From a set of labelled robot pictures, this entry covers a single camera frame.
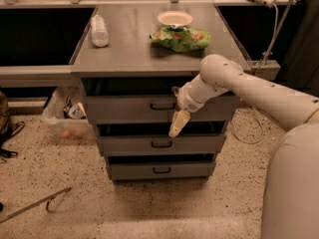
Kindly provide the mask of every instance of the plastic bin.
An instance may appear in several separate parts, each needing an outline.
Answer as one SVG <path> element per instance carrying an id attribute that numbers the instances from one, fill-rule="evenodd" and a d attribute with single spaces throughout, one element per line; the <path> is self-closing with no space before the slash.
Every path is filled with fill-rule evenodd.
<path id="1" fill-rule="evenodd" d="M 78 88 L 57 88 L 42 112 L 42 121 L 51 126 L 60 137 L 95 138 L 94 129 L 86 119 L 64 118 L 63 107 L 67 97 L 70 97 L 73 105 L 81 101 Z"/>

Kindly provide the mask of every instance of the concrete floor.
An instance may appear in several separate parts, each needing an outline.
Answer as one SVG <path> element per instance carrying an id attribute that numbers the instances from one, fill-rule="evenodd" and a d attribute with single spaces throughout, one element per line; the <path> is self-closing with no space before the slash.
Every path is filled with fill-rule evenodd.
<path id="1" fill-rule="evenodd" d="M 283 131 L 250 108 L 237 110 L 209 180 L 109 181 L 91 139 L 60 138 L 39 115 L 3 147 L 19 151 L 0 165 L 0 218 L 65 187 L 50 212 L 42 203 L 0 224 L 0 238 L 259 238 L 272 146 Z"/>

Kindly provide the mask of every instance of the gray cabinet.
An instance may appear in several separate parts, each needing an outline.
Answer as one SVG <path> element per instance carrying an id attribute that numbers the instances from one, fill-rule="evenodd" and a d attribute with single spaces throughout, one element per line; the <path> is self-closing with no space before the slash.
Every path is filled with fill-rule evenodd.
<path id="1" fill-rule="evenodd" d="M 190 13 L 193 26 L 211 34 L 211 45 L 179 54 L 153 44 L 149 34 L 161 27 L 157 15 L 168 10 Z M 239 98 L 229 92 L 212 99 L 178 137 L 168 132 L 178 109 L 171 88 L 191 81 L 205 56 L 217 53 L 249 69 L 214 5 L 119 3 L 101 5 L 97 14 L 107 22 L 111 43 L 94 47 L 89 31 L 72 74 L 80 81 L 109 179 L 210 177 Z"/>

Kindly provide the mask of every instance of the drawer cabinet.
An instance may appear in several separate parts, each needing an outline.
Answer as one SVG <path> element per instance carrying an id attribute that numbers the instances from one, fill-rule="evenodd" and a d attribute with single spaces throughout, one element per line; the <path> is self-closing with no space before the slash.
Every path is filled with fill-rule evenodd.
<path id="1" fill-rule="evenodd" d="M 211 99 L 178 137 L 168 136 L 178 109 L 172 87 L 193 77 L 81 79 L 83 104 L 111 180 L 210 177 L 238 105 L 232 93 Z"/>

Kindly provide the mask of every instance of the robotic arm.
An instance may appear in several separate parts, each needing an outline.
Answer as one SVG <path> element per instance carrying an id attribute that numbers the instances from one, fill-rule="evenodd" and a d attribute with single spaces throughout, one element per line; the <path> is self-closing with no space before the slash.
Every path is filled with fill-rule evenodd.
<path id="1" fill-rule="evenodd" d="M 190 83 L 174 90 L 169 136 L 176 137 L 204 103 L 228 90 L 288 130 L 267 169 L 261 239 L 315 239 L 319 234 L 319 99 L 245 74 L 219 55 L 200 64 Z"/>

